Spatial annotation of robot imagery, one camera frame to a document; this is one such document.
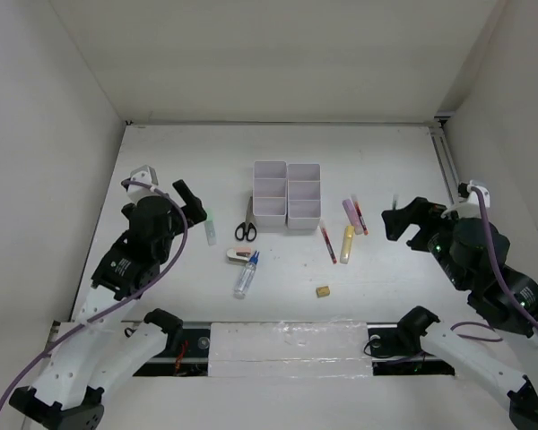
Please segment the yellow highlighter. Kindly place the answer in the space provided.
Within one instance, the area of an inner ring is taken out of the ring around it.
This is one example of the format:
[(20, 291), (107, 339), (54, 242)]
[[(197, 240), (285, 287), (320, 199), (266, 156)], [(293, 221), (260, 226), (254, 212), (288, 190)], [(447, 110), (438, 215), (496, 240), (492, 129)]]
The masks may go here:
[(347, 226), (343, 233), (343, 243), (339, 257), (339, 263), (347, 264), (351, 256), (352, 241), (355, 236), (355, 228), (353, 225)]

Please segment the black handled scissors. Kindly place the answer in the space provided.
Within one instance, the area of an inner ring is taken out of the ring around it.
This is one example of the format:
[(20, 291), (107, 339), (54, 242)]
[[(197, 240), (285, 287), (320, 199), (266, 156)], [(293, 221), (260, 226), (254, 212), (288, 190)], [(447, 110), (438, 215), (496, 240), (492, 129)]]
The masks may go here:
[(244, 220), (236, 227), (234, 237), (237, 241), (247, 241), (249, 243), (256, 240), (257, 230), (255, 217), (253, 214), (253, 197), (250, 196), (247, 202), (247, 210)]

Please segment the clear bottle blue cap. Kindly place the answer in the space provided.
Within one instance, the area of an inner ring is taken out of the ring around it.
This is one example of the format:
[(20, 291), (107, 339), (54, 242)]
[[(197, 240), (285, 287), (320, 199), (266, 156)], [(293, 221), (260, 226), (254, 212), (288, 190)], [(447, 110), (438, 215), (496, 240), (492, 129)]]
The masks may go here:
[(258, 259), (259, 259), (259, 252), (254, 251), (252, 256), (249, 258), (248, 262), (244, 266), (234, 286), (233, 296), (235, 298), (243, 299), (246, 296), (252, 284), (253, 278), (255, 277), (255, 274), (256, 274), (256, 267), (258, 264)]

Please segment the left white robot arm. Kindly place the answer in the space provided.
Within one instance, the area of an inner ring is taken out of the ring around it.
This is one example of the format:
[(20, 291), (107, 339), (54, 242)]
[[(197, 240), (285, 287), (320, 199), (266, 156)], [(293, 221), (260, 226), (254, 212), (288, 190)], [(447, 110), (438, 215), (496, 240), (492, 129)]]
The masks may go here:
[(122, 209), (128, 228), (104, 254), (76, 325), (39, 353), (13, 380), (0, 402), (46, 429), (95, 429), (104, 402), (158, 354), (181, 347), (183, 322), (162, 309), (149, 312), (117, 357), (104, 350), (142, 295), (175, 265), (175, 237), (185, 243), (191, 227), (207, 219), (201, 200), (183, 180), (173, 188), (183, 204), (151, 182), (123, 181), (131, 200)]

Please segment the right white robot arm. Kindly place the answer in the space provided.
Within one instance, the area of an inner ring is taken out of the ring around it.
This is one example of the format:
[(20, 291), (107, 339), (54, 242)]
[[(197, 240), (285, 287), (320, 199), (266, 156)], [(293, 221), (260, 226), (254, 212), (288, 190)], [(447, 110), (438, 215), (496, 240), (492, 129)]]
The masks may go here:
[(396, 241), (418, 226), (407, 245), (431, 254), (467, 304), (502, 338), (521, 369), (491, 357), (416, 306), (396, 325), (396, 341), (409, 353), (428, 353), (484, 389), (517, 429), (538, 429), (538, 284), (506, 264), (508, 238), (485, 218), (462, 218), (445, 206), (415, 198), (381, 214), (386, 237)]

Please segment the green highlighter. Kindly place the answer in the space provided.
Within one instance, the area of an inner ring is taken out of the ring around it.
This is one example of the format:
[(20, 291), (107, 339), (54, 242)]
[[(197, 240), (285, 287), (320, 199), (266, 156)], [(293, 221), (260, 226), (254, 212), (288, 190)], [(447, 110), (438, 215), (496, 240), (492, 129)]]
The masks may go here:
[(215, 226), (213, 222), (213, 212), (210, 209), (206, 210), (206, 220), (204, 222), (204, 229), (206, 234), (207, 243), (209, 246), (217, 244), (217, 236)]

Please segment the pink highlighter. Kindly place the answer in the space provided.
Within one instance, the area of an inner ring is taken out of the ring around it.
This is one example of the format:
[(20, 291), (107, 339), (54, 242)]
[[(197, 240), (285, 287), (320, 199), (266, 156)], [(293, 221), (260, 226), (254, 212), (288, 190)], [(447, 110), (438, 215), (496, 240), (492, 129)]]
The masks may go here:
[(362, 235), (363, 234), (363, 228), (360, 223), (359, 215), (356, 211), (356, 208), (352, 202), (351, 199), (345, 199), (343, 200), (343, 208), (345, 210), (345, 213), (347, 215), (348, 220), (350, 221), (351, 225), (354, 227), (355, 234), (356, 235)]

